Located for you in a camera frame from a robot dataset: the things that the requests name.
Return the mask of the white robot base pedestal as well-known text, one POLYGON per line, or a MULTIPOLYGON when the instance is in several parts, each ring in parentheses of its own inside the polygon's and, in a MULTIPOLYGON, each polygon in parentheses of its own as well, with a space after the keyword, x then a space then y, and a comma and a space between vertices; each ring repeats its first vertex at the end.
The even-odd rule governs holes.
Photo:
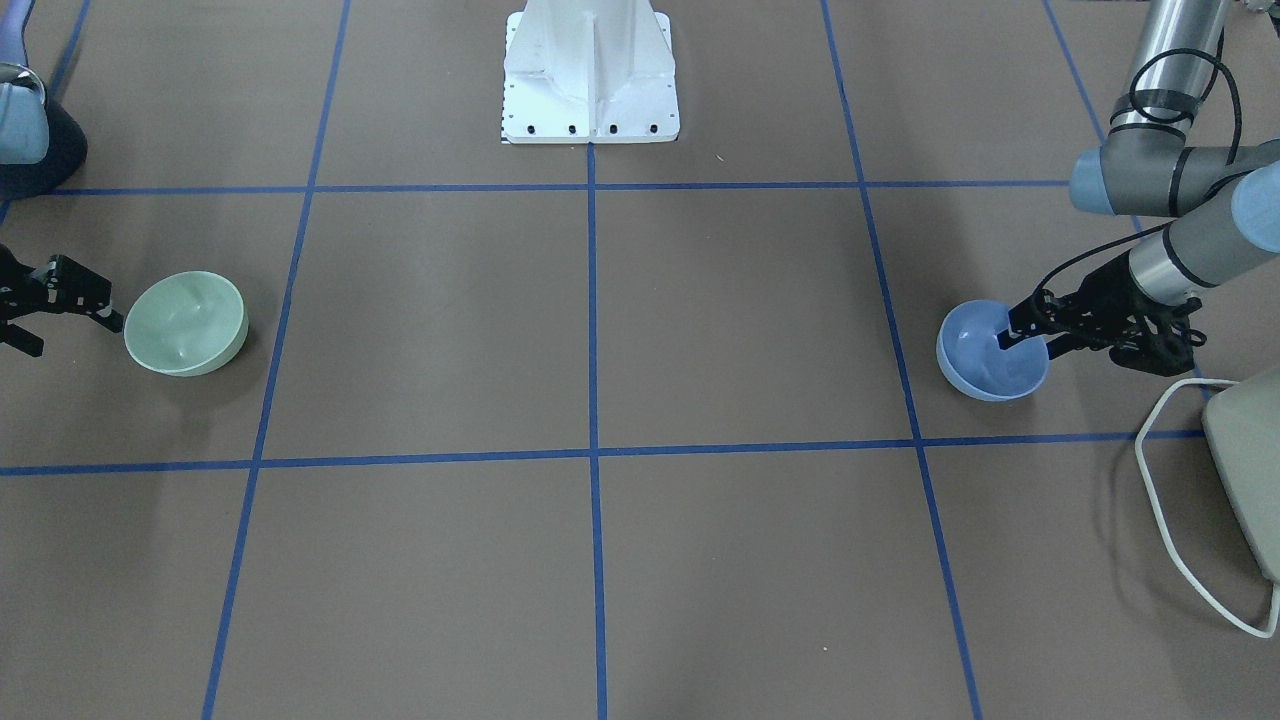
POLYGON ((672 24, 649 1, 529 1, 504 23, 500 138, 667 143, 681 135, 672 24))

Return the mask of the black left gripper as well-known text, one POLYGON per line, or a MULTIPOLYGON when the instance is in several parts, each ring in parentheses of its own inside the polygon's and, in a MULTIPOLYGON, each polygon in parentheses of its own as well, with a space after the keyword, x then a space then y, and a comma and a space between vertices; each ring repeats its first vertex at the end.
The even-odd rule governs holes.
POLYGON ((1075 292, 1078 306, 1070 296, 1034 291, 1007 311, 1007 328, 996 336, 998 348, 1046 340, 1051 361, 1089 348, 1088 338, 1078 333, 1082 310, 1087 334, 1108 350, 1114 364, 1161 377, 1192 372, 1194 350, 1206 336, 1192 327, 1190 315, 1203 302, 1194 295, 1172 305, 1152 300, 1134 279, 1129 256, 1116 256, 1087 275, 1075 292))

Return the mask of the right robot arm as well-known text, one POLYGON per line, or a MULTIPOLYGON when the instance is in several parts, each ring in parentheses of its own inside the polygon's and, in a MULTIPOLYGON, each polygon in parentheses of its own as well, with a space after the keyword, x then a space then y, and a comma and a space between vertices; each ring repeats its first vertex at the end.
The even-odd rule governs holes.
MULTIPOLYGON (((26 28, 32 1, 3 3, 1 196, 4 202, 50 193, 84 164, 88 143, 76 119, 31 67, 26 28)), ((124 316, 113 305, 113 283, 60 254, 29 265, 1 247, 1 342, 41 357, 45 342, 19 327, 33 314, 87 316, 120 333, 124 316)))

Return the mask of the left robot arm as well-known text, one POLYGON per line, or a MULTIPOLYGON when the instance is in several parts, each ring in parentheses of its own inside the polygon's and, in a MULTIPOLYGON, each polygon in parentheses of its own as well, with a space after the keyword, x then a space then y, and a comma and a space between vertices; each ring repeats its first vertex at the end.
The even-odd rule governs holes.
POLYGON ((1244 146, 1238 83, 1220 56, 1225 1, 1156 1, 1103 142, 1069 182, 1083 211, 1156 217, 1071 293, 1046 281, 1012 307, 1002 351, 1033 338, 1048 357, 1106 351, 1126 369, 1193 369, 1203 295, 1277 258, 1276 141, 1244 146))

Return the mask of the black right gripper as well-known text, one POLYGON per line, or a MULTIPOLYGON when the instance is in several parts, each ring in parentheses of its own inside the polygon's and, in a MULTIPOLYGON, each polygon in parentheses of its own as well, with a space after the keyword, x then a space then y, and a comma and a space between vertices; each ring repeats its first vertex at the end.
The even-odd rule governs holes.
POLYGON ((41 357, 41 337, 12 322, 38 314, 87 316, 114 334, 124 329, 125 316, 113 305, 113 283, 65 255, 52 255, 29 266, 1 246, 1 345, 41 357))

